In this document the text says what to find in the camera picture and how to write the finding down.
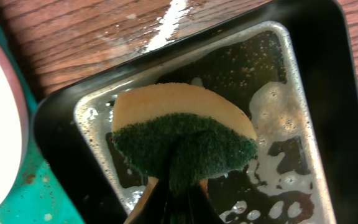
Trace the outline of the yellow green scrubbing sponge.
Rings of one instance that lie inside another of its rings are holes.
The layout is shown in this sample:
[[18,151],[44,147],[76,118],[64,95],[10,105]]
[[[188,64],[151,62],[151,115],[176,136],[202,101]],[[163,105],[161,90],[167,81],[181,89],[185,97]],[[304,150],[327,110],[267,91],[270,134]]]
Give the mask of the yellow green scrubbing sponge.
[[112,143],[127,162],[168,182],[174,196],[241,170],[256,156],[248,116],[217,93],[186,83],[124,91],[113,106]]

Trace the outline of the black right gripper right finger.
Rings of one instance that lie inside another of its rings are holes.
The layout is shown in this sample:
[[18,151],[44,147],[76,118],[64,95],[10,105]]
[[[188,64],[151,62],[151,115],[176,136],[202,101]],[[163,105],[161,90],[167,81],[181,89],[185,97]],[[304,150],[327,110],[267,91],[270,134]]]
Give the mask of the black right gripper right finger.
[[189,222],[192,224],[223,224],[208,198],[208,179],[200,180],[188,191]]

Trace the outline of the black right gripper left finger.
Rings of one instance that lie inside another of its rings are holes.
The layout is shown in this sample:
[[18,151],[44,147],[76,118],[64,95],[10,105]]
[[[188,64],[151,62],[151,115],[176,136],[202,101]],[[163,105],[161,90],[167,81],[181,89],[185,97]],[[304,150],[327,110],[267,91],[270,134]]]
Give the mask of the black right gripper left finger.
[[149,177],[145,191],[124,224],[169,223],[168,197],[168,184],[155,177]]

